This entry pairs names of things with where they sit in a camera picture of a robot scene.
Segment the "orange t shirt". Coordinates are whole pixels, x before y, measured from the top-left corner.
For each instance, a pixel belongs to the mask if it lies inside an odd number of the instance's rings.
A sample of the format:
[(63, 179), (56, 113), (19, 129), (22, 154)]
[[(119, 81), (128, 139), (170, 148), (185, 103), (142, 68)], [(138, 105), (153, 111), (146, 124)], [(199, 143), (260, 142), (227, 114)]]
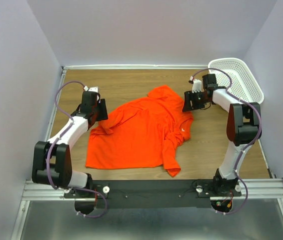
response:
[(194, 121), (183, 106), (184, 100), (167, 85), (119, 106), (90, 131), (85, 166), (99, 170), (162, 166), (176, 177), (181, 171), (177, 148), (190, 139)]

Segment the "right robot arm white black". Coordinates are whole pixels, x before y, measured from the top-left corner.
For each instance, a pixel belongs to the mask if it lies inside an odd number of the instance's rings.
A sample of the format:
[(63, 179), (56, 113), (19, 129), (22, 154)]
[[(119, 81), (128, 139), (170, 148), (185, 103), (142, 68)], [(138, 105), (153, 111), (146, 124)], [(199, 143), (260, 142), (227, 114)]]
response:
[(209, 190), (214, 195), (236, 189), (240, 167), (251, 146), (261, 137), (261, 108), (257, 102), (246, 102), (219, 86), (215, 74), (206, 74), (202, 80), (191, 76), (192, 89), (184, 93), (183, 112), (204, 110), (206, 104), (216, 104), (228, 112), (226, 136), (228, 148), (224, 160), (216, 170)]

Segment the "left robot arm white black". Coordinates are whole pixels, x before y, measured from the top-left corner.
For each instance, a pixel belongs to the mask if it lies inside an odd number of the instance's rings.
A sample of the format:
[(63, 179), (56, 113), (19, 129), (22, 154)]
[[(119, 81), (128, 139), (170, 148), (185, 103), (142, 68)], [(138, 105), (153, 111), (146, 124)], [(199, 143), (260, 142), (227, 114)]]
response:
[(55, 189), (75, 188), (80, 197), (88, 197), (93, 190), (92, 176), (73, 170), (71, 149), (96, 122), (107, 119), (106, 100), (100, 97), (99, 88), (83, 91), (81, 104), (66, 125), (49, 140), (35, 144), (32, 181)]

